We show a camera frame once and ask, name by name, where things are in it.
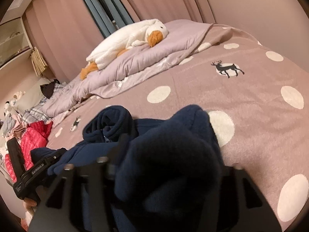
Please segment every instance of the bed sheet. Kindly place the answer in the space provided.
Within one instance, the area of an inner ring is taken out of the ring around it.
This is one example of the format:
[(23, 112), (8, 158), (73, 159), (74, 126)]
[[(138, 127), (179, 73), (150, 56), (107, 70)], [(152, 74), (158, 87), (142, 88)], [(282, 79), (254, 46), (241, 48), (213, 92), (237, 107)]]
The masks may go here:
[(210, 115), (225, 164), (244, 166), (284, 231), (309, 189), (309, 74), (225, 25), (214, 25), (202, 45), (179, 65), (120, 95), (92, 96), (52, 130), (47, 146), (69, 149), (109, 105), (124, 106), (134, 118), (159, 119), (188, 104), (200, 105)]

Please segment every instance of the black deer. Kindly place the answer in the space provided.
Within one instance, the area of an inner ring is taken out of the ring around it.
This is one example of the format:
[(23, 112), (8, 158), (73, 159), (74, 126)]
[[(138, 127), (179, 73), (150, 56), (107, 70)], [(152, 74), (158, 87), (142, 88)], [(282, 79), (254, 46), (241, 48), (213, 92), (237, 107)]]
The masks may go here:
[(243, 74), (245, 74), (241, 69), (238, 69), (235, 64), (232, 64), (230, 66), (222, 66), (221, 65), (222, 61), (217, 61), (217, 64), (215, 64), (214, 62), (212, 62), (212, 66), (216, 66), (217, 70), (219, 71), (220, 74), (224, 75), (222, 72), (224, 71), (224, 73), (228, 76), (228, 78), (230, 78), (230, 75), (227, 73), (227, 70), (231, 69), (233, 71), (236, 72), (236, 76), (238, 76), (238, 72), (237, 70), (240, 70)]

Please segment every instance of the blue curtain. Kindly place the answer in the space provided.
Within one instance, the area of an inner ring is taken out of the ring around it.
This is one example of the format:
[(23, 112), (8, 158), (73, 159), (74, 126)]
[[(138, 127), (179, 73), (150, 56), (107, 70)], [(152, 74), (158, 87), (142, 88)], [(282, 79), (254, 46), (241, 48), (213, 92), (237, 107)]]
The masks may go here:
[[(84, 2), (105, 38), (117, 30), (99, 0), (84, 0)], [(118, 28), (133, 23), (132, 18), (120, 0), (104, 0), (104, 2)]]

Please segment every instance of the white stuffed goose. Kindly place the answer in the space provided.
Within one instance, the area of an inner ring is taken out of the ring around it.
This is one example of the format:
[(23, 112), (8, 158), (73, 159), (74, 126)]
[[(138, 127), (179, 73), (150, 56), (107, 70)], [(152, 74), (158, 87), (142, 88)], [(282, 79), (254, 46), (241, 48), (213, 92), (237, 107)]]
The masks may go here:
[(81, 70), (81, 80), (94, 70), (102, 70), (115, 58), (132, 47), (148, 43), (155, 46), (166, 38), (168, 30), (158, 19), (126, 25), (104, 39), (86, 58), (88, 65)]

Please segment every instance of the curtain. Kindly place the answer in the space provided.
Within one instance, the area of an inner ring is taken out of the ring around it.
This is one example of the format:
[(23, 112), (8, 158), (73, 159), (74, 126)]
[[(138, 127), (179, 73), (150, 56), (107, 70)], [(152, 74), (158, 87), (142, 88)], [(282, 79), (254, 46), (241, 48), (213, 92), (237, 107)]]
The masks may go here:
[(107, 5), (106, 9), (109, 10), (117, 27), (112, 23), (99, 0), (84, 1), (104, 37), (108, 37), (110, 34), (115, 32), (117, 27), (121, 28), (125, 25), (133, 23), (133, 20), (120, 0), (104, 0)]
[(103, 40), (83, 0), (33, 0), (23, 20), (32, 45), (61, 82), (75, 78)]
[(207, 0), (121, 0), (134, 21), (188, 19), (215, 23)]

